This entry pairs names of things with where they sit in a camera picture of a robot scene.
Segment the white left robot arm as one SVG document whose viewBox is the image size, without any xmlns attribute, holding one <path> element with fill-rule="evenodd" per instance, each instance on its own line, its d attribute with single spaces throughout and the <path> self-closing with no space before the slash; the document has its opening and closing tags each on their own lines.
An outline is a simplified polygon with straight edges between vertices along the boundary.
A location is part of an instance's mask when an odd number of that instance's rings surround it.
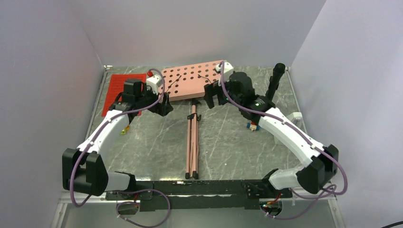
<svg viewBox="0 0 403 228">
<path fill-rule="evenodd" d="M 101 124 L 77 148 L 63 152 L 62 184 L 65 190 L 94 196 L 117 190 L 126 200 L 136 195 L 135 176 L 125 172 L 108 172 L 103 158 L 121 131 L 141 111 L 149 110 L 165 116 L 173 110 L 169 96 L 160 93 L 163 85 L 160 75 L 149 77 L 145 82 L 135 78 L 125 80 L 123 91 L 110 105 Z"/>
</svg>

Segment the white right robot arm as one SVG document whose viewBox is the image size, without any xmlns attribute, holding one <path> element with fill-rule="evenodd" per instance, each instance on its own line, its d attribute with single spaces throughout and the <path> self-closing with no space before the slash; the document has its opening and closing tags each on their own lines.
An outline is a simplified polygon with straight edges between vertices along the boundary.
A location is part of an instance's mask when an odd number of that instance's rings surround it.
<svg viewBox="0 0 403 228">
<path fill-rule="evenodd" d="M 339 150 L 334 145 L 324 146 L 293 124 L 263 95 L 255 94 L 251 78 L 244 72 L 235 72 L 222 87 L 218 81 L 204 86 L 204 100 L 214 107 L 213 97 L 224 105 L 233 100 L 241 115 L 271 133 L 300 161 L 292 169 L 274 169 L 265 176 L 262 191 L 267 197 L 275 197 L 280 190 L 302 187 L 311 194 L 323 190 L 324 185 L 337 173 Z"/>
</svg>

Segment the red sheet music page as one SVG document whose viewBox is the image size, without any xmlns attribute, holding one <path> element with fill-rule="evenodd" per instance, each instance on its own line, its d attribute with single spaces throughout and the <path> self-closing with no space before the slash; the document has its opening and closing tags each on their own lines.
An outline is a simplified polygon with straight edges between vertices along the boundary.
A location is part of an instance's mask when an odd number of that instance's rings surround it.
<svg viewBox="0 0 403 228">
<path fill-rule="evenodd" d="M 104 101 L 104 107 L 102 110 L 102 117 L 106 116 L 107 111 L 109 110 L 109 107 L 112 105 L 112 103 L 115 101 L 116 97 L 120 92 L 123 92 L 124 90 L 124 82 L 127 79 L 139 79 L 142 82 L 146 81 L 146 73 L 141 73 L 141 74 L 113 74 L 111 76 L 109 86 L 107 89 L 107 94 L 106 94 L 106 99 Z"/>
</svg>

